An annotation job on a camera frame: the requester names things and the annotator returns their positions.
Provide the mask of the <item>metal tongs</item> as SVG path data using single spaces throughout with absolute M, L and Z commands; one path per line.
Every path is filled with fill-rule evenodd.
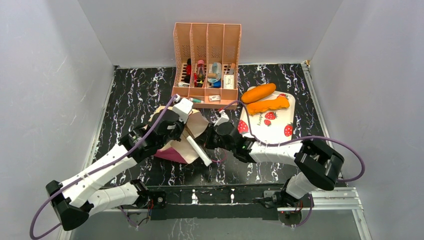
M 212 163 L 212 160 L 209 158 L 209 156 L 206 154 L 205 150 L 196 143 L 194 135 L 190 131 L 190 129 L 185 126 L 184 130 L 188 133 L 188 136 L 186 137 L 188 143 L 192 146 L 194 151 L 199 155 L 199 157 L 202 159 L 203 163 L 206 166 L 209 166 Z

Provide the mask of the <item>paper cake bag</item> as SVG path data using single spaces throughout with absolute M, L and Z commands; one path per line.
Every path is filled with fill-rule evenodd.
M 200 145 L 203 149 L 204 147 L 203 147 L 203 144 L 201 143 L 200 136 L 201 134 L 205 132 L 208 124 L 209 124 L 209 121 L 206 120 L 206 118 L 201 114 L 199 110 L 193 109 L 190 112 L 186 126 L 190 129 L 190 131 L 194 135 L 195 142 L 198 145 Z M 187 136 L 188 136 L 188 133 L 184 129 L 181 135 L 181 141 L 171 140 L 163 148 L 159 149 L 154 156 L 161 159 L 168 160 L 168 161 L 181 163 L 181 164 L 192 164 L 196 159 L 200 157 L 187 141 L 186 139 Z M 210 159 L 212 163 L 221 162 L 221 160 L 217 160 L 213 158 L 210 158 Z

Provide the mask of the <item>strawberry print tray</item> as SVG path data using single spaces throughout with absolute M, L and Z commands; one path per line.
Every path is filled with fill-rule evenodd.
M 268 144 L 278 144 L 292 139 L 294 130 L 295 97 L 287 92 L 274 91 L 263 101 L 285 98 L 289 102 L 288 108 L 268 110 L 263 113 L 249 115 L 243 109 L 238 121 L 237 130 L 244 137 L 251 138 L 250 132 Z

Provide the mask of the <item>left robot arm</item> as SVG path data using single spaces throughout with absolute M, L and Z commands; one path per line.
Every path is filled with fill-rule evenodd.
M 46 185 L 51 205 L 65 231 L 78 228 L 90 216 L 123 205 L 145 208 L 155 202 L 157 192 L 150 192 L 139 180 L 103 189 L 117 174 L 155 155 L 172 140 L 179 141 L 190 110 L 177 107 L 162 109 L 151 121 L 135 127 L 103 157 L 77 175 Z

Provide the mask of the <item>fake orange bread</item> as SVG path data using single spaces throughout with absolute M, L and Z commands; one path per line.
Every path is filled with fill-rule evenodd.
M 277 97 L 270 100 L 262 100 L 247 105 L 247 113 L 256 115 L 271 110 L 287 109 L 290 107 L 289 100 L 286 97 Z

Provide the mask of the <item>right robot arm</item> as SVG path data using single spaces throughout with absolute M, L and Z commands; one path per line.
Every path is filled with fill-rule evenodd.
M 316 189 L 332 191 L 338 181 L 344 158 L 319 138 L 309 137 L 299 143 L 262 143 L 243 136 L 230 122 L 209 124 L 201 135 L 203 146 L 221 148 L 243 163 L 280 163 L 294 165 L 299 173 L 284 185 L 280 197 L 288 207 L 295 207 L 302 197 Z

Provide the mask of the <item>smooth orange bread loaf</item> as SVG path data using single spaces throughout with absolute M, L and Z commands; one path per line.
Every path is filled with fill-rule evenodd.
M 243 93 L 240 99 L 244 104 L 254 103 L 271 95 L 276 88 L 274 83 L 262 84 Z

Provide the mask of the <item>orange plastic file organizer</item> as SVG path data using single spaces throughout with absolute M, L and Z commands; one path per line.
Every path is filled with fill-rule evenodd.
M 241 24 L 177 22 L 173 29 L 176 76 L 172 94 L 182 98 L 198 98 L 204 103 L 194 103 L 196 109 L 220 109 L 238 99 L 238 66 L 242 40 Z M 191 58 L 190 83 L 183 82 L 187 59 Z M 196 67 L 204 61 L 203 87 L 195 87 Z M 208 85 L 210 63 L 222 64 L 221 88 Z M 224 75 L 234 75 L 234 89 L 223 88 Z M 220 95 L 220 101 L 209 101 L 209 96 Z

